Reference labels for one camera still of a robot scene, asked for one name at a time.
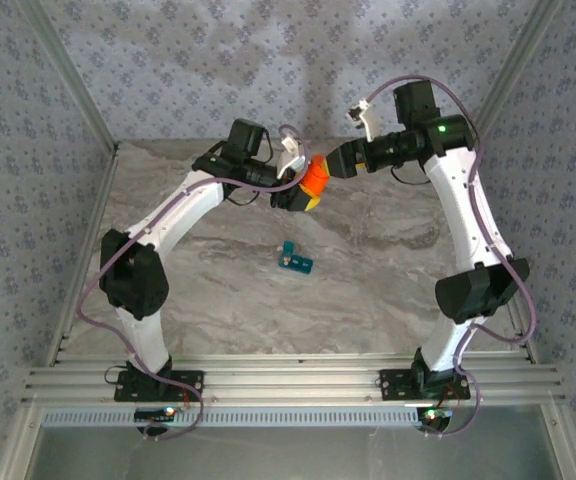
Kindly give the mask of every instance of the patterned wallpaper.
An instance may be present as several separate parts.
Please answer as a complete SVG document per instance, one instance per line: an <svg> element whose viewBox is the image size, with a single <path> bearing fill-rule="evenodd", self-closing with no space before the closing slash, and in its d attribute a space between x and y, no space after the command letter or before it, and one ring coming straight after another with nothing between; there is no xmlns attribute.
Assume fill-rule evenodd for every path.
<svg viewBox="0 0 576 480"><path fill-rule="evenodd" d="M533 262L543 361L576 413L576 0L570 0L488 140L483 179L504 235Z"/></svg>
<svg viewBox="0 0 576 480"><path fill-rule="evenodd" d="M238 116L348 136L347 108L404 73L448 82L476 110L532 4L43 1L117 139L222 137Z"/></svg>
<svg viewBox="0 0 576 480"><path fill-rule="evenodd" d="M17 4L0 0L0 447L45 360L108 159Z"/></svg>

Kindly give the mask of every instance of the orange object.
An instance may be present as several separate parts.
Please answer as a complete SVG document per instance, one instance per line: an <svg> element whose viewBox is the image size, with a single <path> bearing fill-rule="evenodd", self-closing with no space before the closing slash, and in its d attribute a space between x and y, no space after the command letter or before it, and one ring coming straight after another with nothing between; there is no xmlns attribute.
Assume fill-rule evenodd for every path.
<svg viewBox="0 0 576 480"><path fill-rule="evenodd" d="M301 179L301 186L310 193L311 196L318 197L324 191L330 174L328 173L328 165L326 164L326 157L323 155L313 155L312 162Z"/></svg>

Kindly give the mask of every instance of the gray marble table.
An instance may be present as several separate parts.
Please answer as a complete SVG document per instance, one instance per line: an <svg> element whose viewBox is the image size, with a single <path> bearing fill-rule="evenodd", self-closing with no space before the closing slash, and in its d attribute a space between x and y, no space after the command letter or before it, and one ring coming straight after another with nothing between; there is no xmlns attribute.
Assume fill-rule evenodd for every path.
<svg viewBox="0 0 576 480"><path fill-rule="evenodd" d="M326 154L340 141L313 145ZM125 229L174 190L212 142L123 144L101 223ZM416 165L400 175L423 180ZM248 192L235 192L245 200ZM284 240L314 259L310 275L277 266ZM290 213L261 196L248 207L224 203L182 239L166 262L170 295L162 322L171 352L412 353L440 312L437 279L454 273L454 247L431 185L396 183L387 170L332 179L321 204ZM99 242L88 272L99 268ZM117 324L95 289L85 311ZM512 336L507 310L488 323ZM479 350L508 347L479 334ZM69 353L123 352L112 334L73 323Z"/></svg>

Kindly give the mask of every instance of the black mounting plate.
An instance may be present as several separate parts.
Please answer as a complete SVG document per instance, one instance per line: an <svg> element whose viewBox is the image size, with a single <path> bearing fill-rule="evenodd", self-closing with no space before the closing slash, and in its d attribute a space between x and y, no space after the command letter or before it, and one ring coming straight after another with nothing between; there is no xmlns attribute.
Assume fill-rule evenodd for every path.
<svg viewBox="0 0 576 480"><path fill-rule="evenodd" d="M171 370L167 378L185 383L194 387L199 393L203 393L205 374L201 370ZM119 373L115 386L115 402L184 402L184 392L180 388L169 385L160 393L159 382L154 382L155 388L144 388L143 383L134 381L134 376L129 371ZM198 402L199 399L191 391L187 391L190 402Z"/></svg>
<svg viewBox="0 0 576 480"><path fill-rule="evenodd" d="M420 391L412 381L412 373L408 370L380 370L379 388L381 399L384 402L394 400L441 400L446 392L447 400L468 400L470 387L468 379L463 375L455 374L452 381Z"/></svg>

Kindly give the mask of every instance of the small blue object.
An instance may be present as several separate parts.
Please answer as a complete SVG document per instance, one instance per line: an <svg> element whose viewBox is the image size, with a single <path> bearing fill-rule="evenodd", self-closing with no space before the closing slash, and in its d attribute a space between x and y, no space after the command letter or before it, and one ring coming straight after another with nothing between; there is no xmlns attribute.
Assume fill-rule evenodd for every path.
<svg viewBox="0 0 576 480"><path fill-rule="evenodd" d="M284 242L284 249L279 257L279 266L281 268L288 268L295 272L305 273L306 275L312 270L313 261L311 258L300 257L295 255L295 244L292 242Z"/></svg>

